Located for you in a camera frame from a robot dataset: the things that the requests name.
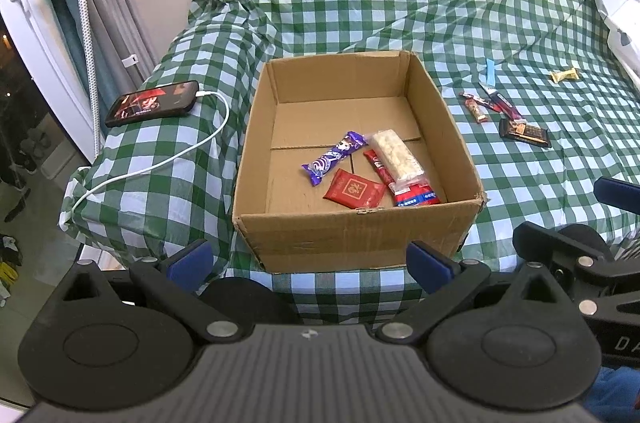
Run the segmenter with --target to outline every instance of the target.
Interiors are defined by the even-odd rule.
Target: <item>shoe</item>
[[[27,193],[27,191],[29,190],[29,185],[27,183],[25,183],[22,188],[18,188],[18,186],[12,186],[12,188],[14,190],[18,190],[18,192],[20,192],[20,195],[23,196],[24,194]]]
[[[27,191],[26,191],[26,192],[24,193],[24,195],[20,198],[20,200],[18,201],[18,204],[16,204],[16,205],[14,206],[14,209],[13,209],[13,210],[11,210],[11,212],[9,212],[9,213],[7,213],[7,214],[6,214],[6,216],[5,216],[5,218],[4,218],[4,221],[5,221],[6,223],[10,223],[12,220],[14,220],[14,219],[18,216],[18,214],[19,214],[22,210],[24,210],[25,206],[27,206],[27,203],[25,202],[25,199],[26,199],[27,197],[29,197],[29,194],[31,194],[31,189],[30,189],[30,188],[27,188]]]
[[[16,240],[2,233],[0,233],[0,239],[2,240],[2,248],[0,249],[0,258],[2,258],[2,261],[21,266],[22,252],[16,246]]]
[[[22,168],[29,175],[33,176],[38,171],[38,166],[36,165],[36,162],[33,160],[33,158],[30,155],[25,154],[21,150],[18,151],[18,155],[20,156],[19,161],[18,160],[15,161],[15,166],[18,168]]]
[[[27,135],[31,140],[33,140],[37,145],[41,145],[42,148],[49,148],[51,146],[51,139],[44,132],[36,129],[30,128],[27,131]]]
[[[31,158],[42,159],[44,157],[44,150],[41,145],[34,142],[33,139],[23,139],[20,142],[20,153],[28,154]]]

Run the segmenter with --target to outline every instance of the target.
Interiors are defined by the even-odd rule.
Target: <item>blue gripper pad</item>
[[[160,265],[160,271],[171,282],[189,293],[196,292],[204,284],[212,268],[213,250],[204,239],[181,249]]]
[[[435,257],[416,242],[409,243],[406,247],[406,270],[428,294],[451,282],[457,267],[458,264],[446,257]]]
[[[640,186],[613,178],[598,178],[593,183],[598,202],[640,215]]]

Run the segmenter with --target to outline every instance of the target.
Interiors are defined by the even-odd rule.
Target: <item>purple candy wrapper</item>
[[[346,158],[348,155],[353,154],[356,150],[364,147],[367,144],[364,141],[364,137],[357,132],[349,131],[344,138],[333,147],[322,154],[318,159],[309,163],[308,165],[302,165],[302,167],[309,174],[311,184],[318,186],[322,178],[328,174],[339,161]]]

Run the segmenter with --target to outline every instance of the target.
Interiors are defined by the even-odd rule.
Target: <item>white snack bar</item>
[[[427,183],[422,166],[411,154],[400,136],[396,134],[396,131],[379,130],[365,136],[365,139],[389,170],[399,188],[406,188],[411,184]]]

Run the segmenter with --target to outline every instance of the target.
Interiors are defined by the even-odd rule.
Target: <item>white charging cable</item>
[[[100,155],[100,104],[98,104],[98,80],[95,74],[94,41],[91,36],[91,23],[89,22],[89,7],[87,0],[78,0],[80,10],[80,25],[82,29],[82,44],[84,45],[84,57],[86,59],[86,75],[89,86],[89,103],[94,121],[94,160]]]
[[[217,136],[220,133],[220,131],[222,131],[222,129],[225,128],[226,122],[229,120],[229,111],[230,111],[230,109],[229,109],[229,104],[227,103],[225,97],[222,96],[222,94],[220,94],[219,92],[216,92],[215,90],[200,90],[200,91],[196,92],[196,97],[200,98],[201,96],[211,96],[212,94],[214,94],[215,96],[218,96],[218,98],[220,98],[222,100],[222,103],[225,104],[225,119],[223,119],[222,124],[215,130],[215,132],[213,134],[207,136],[206,138],[204,138],[202,141],[196,143],[195,145],[192,145],[189,148],[186,148],[182,152],[178,152],[174,156],[171,156],[170,158],[165,159],[164,161],[153,165],[152,167],[142,168],[142,170],[136,170],[135,172],[131,172],[129,174],[124,174],[123,176],[117,176],[117,177],[114,177],[114,178],[111,178],[111,179],[107,179],[104,183],[100,183],[100,184],[98,184],[98,186],[94,186],[94,188],[92,188],[87,193],[85,193],[82,197],[80,197],[80,199],[76,200],[76,203],[73,205],[73,208],[71,208],[70,217],[72,217],[74,215],[74,212],[76,211],[76,208],[78,207],[78,205],[81,202],[83,202],[91,194],[95,194],[98,190],[101,190],[105,186],[108,186],[111,183],[116,183],[117,181],[122,181],[123,179],[139,176],[140,174],[146,174],[147,172],[153,172],[153,170],[156,170],[156,168],[160,168],[160,167],[162,167],[162,166],[164,166],[166,164],[171,163],[171,161],[174,161],[174,160],[184,156],[185,154],[187,154],[188,152],[192,151],[193,149],[201,147],[205,143],[208,143],[213,138],[215,138],[215,136]]]

